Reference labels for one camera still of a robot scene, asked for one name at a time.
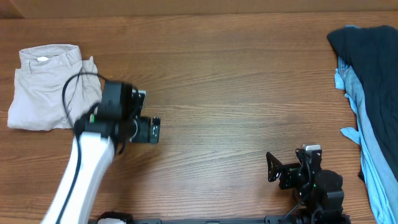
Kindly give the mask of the beige shorts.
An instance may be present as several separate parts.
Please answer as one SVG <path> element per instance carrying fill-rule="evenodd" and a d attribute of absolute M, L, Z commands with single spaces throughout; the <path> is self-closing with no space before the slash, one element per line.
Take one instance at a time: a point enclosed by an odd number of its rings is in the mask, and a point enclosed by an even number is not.
<path fill-rule="evenodd" d="M 11 129 L 49 131 L 68 129 L 96 102 L 102 90 L 93 57 L 80 48 L 50 44 L 22 49 L 14 75 L 14 98 L 8 110 Z"/>

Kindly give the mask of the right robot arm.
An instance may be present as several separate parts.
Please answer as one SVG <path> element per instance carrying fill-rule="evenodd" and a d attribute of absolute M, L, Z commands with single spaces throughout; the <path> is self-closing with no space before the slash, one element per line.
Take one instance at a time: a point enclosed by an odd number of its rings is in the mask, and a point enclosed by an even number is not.
<path fill-rule="evenodd" d="M 270 224 L 350 224 L 343 213 L 343 177 L 322 169 L 319 144 L 304 144 L 295 150 L 298 163 L 283 164 L 270 152 L 266 153 L 268 181 L 279 181 L 282 190 L 293 189 L 297 204 L 285 215 L 268 215 Z"/>

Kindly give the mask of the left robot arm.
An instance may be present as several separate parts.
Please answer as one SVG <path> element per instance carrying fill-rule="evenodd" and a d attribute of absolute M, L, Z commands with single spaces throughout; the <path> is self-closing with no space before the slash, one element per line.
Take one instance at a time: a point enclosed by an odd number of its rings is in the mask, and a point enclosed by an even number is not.
<path fill-rule="evenodd" d="M 43 223 L 88 223 L 100 183 L 119 146 L 157 144 L 160 118 L 141 116 L 146 91 L 106 81 L 101 101 L 74 122 L 70 158 Z"/>

